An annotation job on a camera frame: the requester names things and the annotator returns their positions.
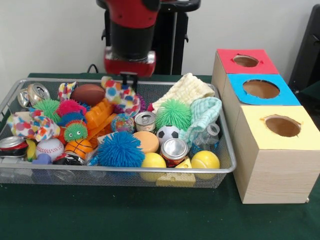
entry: red can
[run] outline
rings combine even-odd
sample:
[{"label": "red can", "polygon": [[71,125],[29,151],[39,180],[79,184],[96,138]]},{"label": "red can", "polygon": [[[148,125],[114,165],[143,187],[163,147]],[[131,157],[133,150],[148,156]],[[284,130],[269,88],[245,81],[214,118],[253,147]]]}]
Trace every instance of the red can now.
[{"label": "red can", "polygon": [[188,151],[185,141],[179,138],[171,138],[162,144],[160,155],[164,158],[168,168],[174,168],[184,160]]}]

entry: cable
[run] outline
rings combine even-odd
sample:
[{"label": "cable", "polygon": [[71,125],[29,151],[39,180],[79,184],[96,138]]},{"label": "cable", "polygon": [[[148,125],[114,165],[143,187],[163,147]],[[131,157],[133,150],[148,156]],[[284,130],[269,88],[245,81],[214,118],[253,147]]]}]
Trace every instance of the cable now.
[{"label": "cable", "polygon": [[99,73],[99,70],[98,70],[98,68],[97,68],[97,66],[96,66],[95,64],[91,64],[91,65],[89,66],[88,70],[86,71],[86,73],[87,73],[87,74],[90,73],[92,67],[94,67],[95,73],[98,74],[98,73]]}]

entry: yellow ball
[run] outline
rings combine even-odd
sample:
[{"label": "yellow ball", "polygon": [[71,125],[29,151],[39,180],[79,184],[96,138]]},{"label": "yellow ball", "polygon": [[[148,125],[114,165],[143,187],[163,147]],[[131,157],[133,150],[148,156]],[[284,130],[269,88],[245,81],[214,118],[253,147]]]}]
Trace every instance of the yellow ball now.
[{"label": "yellow ball", "polygon": [[[142,168],[166,168],[166,161],[157,153],[149,152],[141,165]],[[147,182],[156,182],[165,173],[162,172],[140,172],[141,178]]]},{"label": "yellow ball", "polygon": [[[191,166],[193,169],[219,169],[219,158],[211,151],[200,151],[196,153],[192,160]],[[215,173],[197,173],[197,178],[209,180],[215,177]]]}]

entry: green towel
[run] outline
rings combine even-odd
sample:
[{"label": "green towel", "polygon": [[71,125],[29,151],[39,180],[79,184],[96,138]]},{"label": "green towel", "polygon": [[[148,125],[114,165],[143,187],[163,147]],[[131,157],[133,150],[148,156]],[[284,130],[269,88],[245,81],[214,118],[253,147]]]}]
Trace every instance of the green towel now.
[{"label": "green towel", "polygon": [[222,102],[216,97],[205,97],[195,100],[190,108],[192,113],[191,126],[187,131],[181,130],[179,133],[179,138],[184,140],[189,148],[198,134],[218,119]]}]

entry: soccer ball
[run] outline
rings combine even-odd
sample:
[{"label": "soccer ball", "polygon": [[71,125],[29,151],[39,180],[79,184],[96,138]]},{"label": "soccer ball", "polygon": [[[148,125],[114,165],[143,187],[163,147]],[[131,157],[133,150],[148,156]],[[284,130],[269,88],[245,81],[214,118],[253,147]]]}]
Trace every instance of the soccer ball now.
[{"label": "soccer ball", "polygon": [[158,130],[156,136],[158,137],[159,144],[161,145],[169,139],[177,139],[179,132],[180,130],[176,126],[163,126]]}]

